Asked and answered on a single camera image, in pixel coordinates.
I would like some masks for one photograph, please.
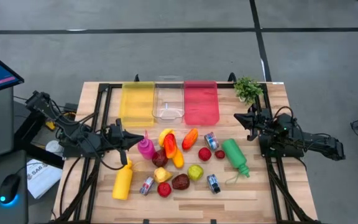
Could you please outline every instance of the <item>plastic bin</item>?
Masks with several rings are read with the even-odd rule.
[[[185,81],[185,123],[215,125],[219,121],[218,86],[215,81]]]
[[[170,83],[155,83],[153,117],[162,124],[181,123],[185,114],[183,78],[164,76],[159,80]]]
[[[124,127],[153,126],[154,82],[122,84],[119,117]]]

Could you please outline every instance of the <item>wooden tabletop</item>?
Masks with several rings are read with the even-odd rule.
[[[80,103],[76,119],[84,118],[93,113],[96,103],[98,82],[86,82],[83,85]],[[273,113],[282,106],[289,106],[287,93],[283,84],[267,83],[268,95]],[[104,108],[105,96],[102,98],[101,110]],[[220,120],[215,126],[197,127],[199,137],[196,144],[189,152],[184,152],[185,166],[178,170],[170,160],[166,169],[174,173],[174,176],[187,173],[187,168],[192,164],[199,164],[204,169],[204,176],[197,182],[191,182],[186,190],[174,190],[168,198],[162,198],[157,193],[156,185],[153,186],[148,196],[139,193],[144,180],[153,176],[155,166],[151,161],[145,161],[139,154],[136,146],[132,147],[128,156],[135,164],[132,178],[131,191],[128,200],[115,200],[111,197],[116,171],[101,166],[98,176],[98,186],[94,201],[92,223],[141,223],[143,219],[149,219],[150,223],[210,223],[216,219],[218,223],[275,223],[272,196],[269,186],[269,178],[266,170],[265,159],[260,155],[259,142],[255,139],[247,141],[248,131],[233,117],[234,113],[246,113],[249,105],[239,102],[234,89],[218,89]],[[110,102],[108,124],[114,123],[119,114],[121,89],[115,88]],[[193,128],[185,123],[169,125],[158,124],[147,128],[149,138],[156,149],[158,136],[165,128],[173,128],[178,144],[181,144],[185,134]],[[135,134],[144,134],[145,128],[127,128],[127,131]],[[198,159],[197,153],[201,147],[205,147],[204,135],[213,131],[218,141],[234,138],[247,158],[250,169],[250,177],[240,176],[236,184],[225,185],[225,181],[237,174],[227,159],[217,160],[214,156],[208,162]],[[68,159],[63,168],[62,180],[66,179],[67,172],[75,158]],[[65,194],[63,197],[63,211],[70,204],[78,191],[81,171],[83,167],[81,159],[71,173]],[[104,157],[104,162],[113,167],[119,167],[119,154],[111,151]],[[294,158],[283,158],[288,188],[299,206],[313,219],[317,219],[313,198],[308,183],[305,168]],[[218,178],[221,192],[213,195],[206,183],[206,176],[215,174]],[[60,182],[53,211],[58,215],[60,193],[63,181]],[[282,217],[286,218],[285,206],[279,192]],[[85,218],[88,201],[88,193],[84,197],[81,209],[81,218]]]

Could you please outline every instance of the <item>small can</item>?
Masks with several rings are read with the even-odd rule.
[[[147,195],[150,192],[150,189],[153,187],[154,179],[152,177],[148,177],[144,183],[143,186],[140,188],[139,192],[142,195]]]
[[[205,143],[211,151],[215,151],[219,147],[218,140],[213,132],[204,136]]]
[[[221,191],[221,188],[219,186],[219,182],[215,176],[215,174],[209,175],[206,177],[206,181],[209,185],[209,188],[211,189],[213,194],[217,194]]]

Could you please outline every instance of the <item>green apple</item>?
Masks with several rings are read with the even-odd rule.
[[[187,174],[191,180],[199,180],[203,176],[204,170],[199,165],[191,165],[187,170]]]

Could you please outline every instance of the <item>potted plant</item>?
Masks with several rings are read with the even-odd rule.
[[[240,99],[240,102],[255,103],[255,97],[263,93],[260,85],[251,78],[242,77],[234,84],[236,96]]]

